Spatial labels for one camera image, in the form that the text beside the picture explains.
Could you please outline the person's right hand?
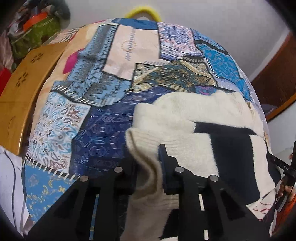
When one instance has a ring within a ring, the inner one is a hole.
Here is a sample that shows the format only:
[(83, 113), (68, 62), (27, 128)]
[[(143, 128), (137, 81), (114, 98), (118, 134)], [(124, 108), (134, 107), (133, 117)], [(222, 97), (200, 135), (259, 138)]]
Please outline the person's right hand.
[(277, 192), (277, 198), (282, 196), (287, 196), (286, 204), (287, 206), (293, 206), (295, 203), (295, 188), (293, 186), (287, 185), (287, 177), (283, 177), (280, 182), (280, 187)]

